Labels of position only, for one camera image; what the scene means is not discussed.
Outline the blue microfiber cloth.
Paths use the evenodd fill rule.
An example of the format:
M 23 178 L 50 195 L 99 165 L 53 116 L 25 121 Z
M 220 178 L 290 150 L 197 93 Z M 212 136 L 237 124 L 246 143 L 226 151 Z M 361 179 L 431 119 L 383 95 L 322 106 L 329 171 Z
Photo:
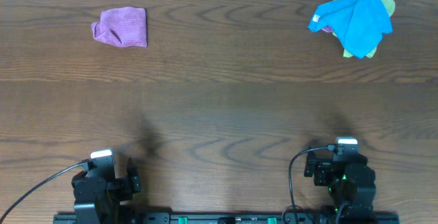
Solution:
M 393 32 L 391 19 L 381 0 L 333 0 L 317 7 L 308 29 L 318 32 L 330 26 L 343 48 L 364 58 L 385 34 Z

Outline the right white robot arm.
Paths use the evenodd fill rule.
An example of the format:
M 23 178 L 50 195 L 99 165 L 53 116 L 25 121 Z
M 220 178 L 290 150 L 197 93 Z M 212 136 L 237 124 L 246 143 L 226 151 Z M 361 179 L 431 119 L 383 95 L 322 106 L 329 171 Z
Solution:
M 316 223 L 341 223 L 372 220 L 372 202 L 376 194 L 376 173 L 356 145 L 328 145 L 333 157 L 319 158 L 312 149 L 307 154 L 304 176 L 316 186 L 326 186 L 333 200 L 315 217 Z

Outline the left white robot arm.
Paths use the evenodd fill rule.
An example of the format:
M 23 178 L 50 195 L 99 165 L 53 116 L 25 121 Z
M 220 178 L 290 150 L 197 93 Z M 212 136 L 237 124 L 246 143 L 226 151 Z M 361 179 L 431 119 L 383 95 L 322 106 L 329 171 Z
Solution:
M 83 171 L 71 182 L 76 222 L 137 223 L 133 208 L 121 204 L 142 191 L 138 168 L 133 160 L 127 160 L 127 174 L 120 178 L 115 176 L 114 159 L 110 155 L 84 160 L 81 165 Z

